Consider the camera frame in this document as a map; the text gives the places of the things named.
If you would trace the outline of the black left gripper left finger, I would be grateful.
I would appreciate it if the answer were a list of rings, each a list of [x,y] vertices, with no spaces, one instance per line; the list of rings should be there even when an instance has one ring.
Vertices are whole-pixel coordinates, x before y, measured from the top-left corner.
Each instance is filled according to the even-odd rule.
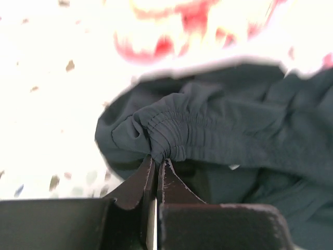
[[[102,198],[1,202],[1,249],[153,249],[156,170],[147,156]]]

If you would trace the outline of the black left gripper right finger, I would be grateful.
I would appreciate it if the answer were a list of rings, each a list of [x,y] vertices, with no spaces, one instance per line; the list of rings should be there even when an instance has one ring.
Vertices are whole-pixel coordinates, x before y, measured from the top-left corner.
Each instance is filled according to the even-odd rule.
[[[159,169],[157,201],[158,249],[294,249],[287,223],[275,207],[207,204],[177,176],[169,159]]]

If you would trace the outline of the dark navy shorts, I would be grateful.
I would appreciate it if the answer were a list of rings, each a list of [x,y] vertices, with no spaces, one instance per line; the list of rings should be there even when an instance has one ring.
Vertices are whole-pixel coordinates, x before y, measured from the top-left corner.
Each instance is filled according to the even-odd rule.
[[[293,242],[332,249],[332,69],[302,79],[239,65],[142,82],[97,121],[96,143],[128,178],[145,156],[169,159],[208,203],[261,203]]]

